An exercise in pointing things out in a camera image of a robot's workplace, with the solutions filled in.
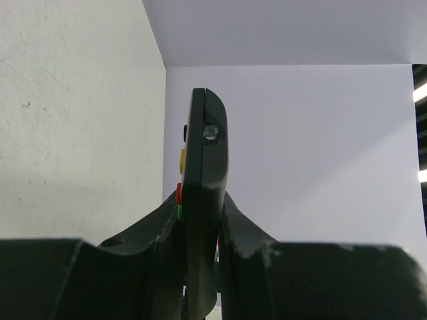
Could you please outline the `ceiling light strips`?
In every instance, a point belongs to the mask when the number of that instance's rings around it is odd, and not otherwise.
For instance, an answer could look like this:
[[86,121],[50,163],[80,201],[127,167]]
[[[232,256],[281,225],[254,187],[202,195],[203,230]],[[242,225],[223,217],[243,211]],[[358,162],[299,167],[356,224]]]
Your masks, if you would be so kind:
[[418,142],[419,173],[418,180],[426,183],[426,64],[412,66],[416,111],[416,132]]

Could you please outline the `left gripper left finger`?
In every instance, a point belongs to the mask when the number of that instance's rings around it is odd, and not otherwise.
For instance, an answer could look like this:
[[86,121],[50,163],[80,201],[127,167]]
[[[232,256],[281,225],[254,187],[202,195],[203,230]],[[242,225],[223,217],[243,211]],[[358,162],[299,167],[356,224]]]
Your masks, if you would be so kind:
[[2,319],[179,319],[177,207],[160,207],[93,246],[81,239],[1,242]]

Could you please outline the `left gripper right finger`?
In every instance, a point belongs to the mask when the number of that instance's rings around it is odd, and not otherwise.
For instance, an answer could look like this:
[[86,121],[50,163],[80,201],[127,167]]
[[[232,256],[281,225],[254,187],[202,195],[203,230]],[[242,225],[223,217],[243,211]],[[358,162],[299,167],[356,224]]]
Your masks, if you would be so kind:
[[280,242],[226,195],[219,251],[224,319],[426,318],[426,274],[400,247]]

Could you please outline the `black remote control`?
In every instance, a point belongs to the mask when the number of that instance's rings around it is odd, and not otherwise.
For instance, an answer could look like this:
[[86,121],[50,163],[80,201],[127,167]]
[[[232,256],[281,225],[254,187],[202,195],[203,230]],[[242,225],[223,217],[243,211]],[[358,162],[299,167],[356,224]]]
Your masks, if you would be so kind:
[[189,319],[204,319],[216,304],[214,263],[228,167],[228,120],[224,104],[213,91],[194,89],[181,178]]

